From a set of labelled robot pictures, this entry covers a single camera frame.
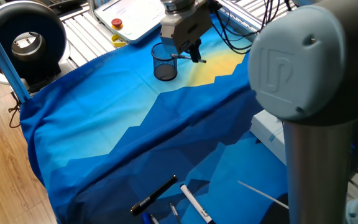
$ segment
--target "wooden floor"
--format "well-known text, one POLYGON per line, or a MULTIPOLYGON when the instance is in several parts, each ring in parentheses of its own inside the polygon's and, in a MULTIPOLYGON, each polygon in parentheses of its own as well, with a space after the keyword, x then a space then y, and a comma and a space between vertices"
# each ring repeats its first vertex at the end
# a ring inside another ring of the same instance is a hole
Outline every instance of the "wooden floor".
MULTIPOLYGON (((56 223, 45 188, 33 174, 21 128, 11 129, 10 89, 0 84, 0 224, 56 223)), ((16 114, 13 125, 18 124, 16 114)))

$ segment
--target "round speaker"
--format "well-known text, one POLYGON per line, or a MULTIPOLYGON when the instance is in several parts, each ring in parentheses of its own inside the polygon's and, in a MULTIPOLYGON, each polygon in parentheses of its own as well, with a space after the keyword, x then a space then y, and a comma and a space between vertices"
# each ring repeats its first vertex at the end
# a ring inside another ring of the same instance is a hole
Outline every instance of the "round speaker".
POLYGON ((13 1, 0 6, 0 43, 29 85, 60 73, 58 62, 65 51, 66 33, 46 5, 13 1), (17 41, 23 38, 28 43, 19 44, 17 41))

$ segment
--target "white marker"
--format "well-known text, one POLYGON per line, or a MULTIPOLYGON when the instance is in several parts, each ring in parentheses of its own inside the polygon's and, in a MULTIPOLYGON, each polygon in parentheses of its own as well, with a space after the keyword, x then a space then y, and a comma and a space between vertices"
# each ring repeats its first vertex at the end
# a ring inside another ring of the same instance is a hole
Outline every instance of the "white marker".
POLYGON ((277 199, 274 199, 273 197, 271 197, 271 196, 269 196, 269 195, 267 195, 267 194, 261 192, 260 190, 257 190, 257 189, 255 189, 255 188, 253 188, 253 187, 251 187, 251 186, 249 186, 249 185, 247 185, 247 184, 241 182, 240 180, 238 180, 238 182, 239 182, 241 185, 244 185, 244 186, 248 187, 249 189, 253 190, 254 192, 257 192, 258 194, 261 194, 261 195, 263 195, 263 196, 269 198, 270 200, 272 200, 272 201, 274 201, 275 203, 277 203, 277 204, 283 206, 284 208, 290 209, 290 207, 288 207, 288 205, 282 203, 281 201, 279 201, 279 200, 277 200, 277 199))
POLYGON ((180 190, 185 194, 186 198, 190 201, 190 203, 194 206, 197 212, 204 218, 206 223, 215 224, 214 220, 206 213, 205 209, 197 202, 197 199, 194 198, 193 194, 187 189, 186 185, 182 184, 180 186, 180 190))
POLYGON ((152 219, 152 221, 154 222, 154 224, 160 224, 157 219, 154 217, 154 215, 150 214, 150 218, 152 219))

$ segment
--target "blue pole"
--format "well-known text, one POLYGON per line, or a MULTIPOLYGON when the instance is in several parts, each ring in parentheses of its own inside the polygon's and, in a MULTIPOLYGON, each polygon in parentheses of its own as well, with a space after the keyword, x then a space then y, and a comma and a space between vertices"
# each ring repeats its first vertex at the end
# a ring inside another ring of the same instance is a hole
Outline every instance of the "blue pole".
POLYGON ((23 103, 26 100, 29 100, 31 97, 29 92, 25 89, 22 81, 19 78, 15 68, 13 67, 12 62, 9 60, 8 56, 6 55, 5 50, 3 49, 0 43, 0 69, 2 70, 3 74, 7 78, 9 84, 11 84, 13 90, 15 91, 19 100, 23 103))

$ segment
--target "gray robot arm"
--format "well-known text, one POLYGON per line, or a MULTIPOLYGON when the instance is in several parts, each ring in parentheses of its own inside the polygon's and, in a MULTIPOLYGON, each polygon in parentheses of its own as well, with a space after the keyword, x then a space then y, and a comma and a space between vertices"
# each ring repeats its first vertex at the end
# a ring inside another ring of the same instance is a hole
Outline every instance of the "gray robot arm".
MULTIPOLYGON (((195 10, 202 0, 162 2, 163 44, 180 54, 211 27, 209 15, 195 10), (173 5, 180 10, 171 20, 173 5)), ((315 2, 257 36, 249 80, 259 103, 284 122, 291 224, 343 224, 351 131, 358 119, 358 0, 297 0, 315 2)))

